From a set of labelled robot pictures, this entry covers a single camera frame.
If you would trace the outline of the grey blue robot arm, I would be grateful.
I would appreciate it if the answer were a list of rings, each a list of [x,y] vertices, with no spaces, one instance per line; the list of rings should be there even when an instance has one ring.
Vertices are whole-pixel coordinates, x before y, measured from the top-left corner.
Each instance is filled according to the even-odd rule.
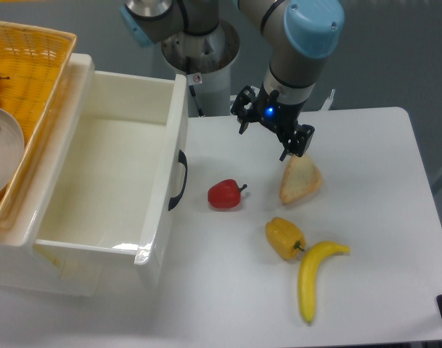
[[[335,50],[345,14],[339,1],[236,1],[271,45],[258,91],[244,87],[231,108],[245,130],[260,123],[274,133],[283,155],[302,157],[314,128],[298,116]],[[140,46],[160,46],[165,61],[187,75],[208,75],[237,57],[236,30],[219,15],[217,1],[127,1],[120,15]]]

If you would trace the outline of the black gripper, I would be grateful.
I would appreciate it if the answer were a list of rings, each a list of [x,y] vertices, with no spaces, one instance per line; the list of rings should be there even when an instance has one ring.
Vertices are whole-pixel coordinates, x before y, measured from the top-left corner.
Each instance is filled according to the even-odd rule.
[[[297,124],[304,104],[304,101],[299,104],[283,104],[275,99],[269,101],[269,94],[263,86],[258,97],[251,86],[245,86],[237,94],[231,113],[240,124],[240,135],[247,130],[250,123],[255,122],[275,133],[284,147],[279,158],[283,162],[286,156],[302,157],[313,138],[315,128],[312,125]]]

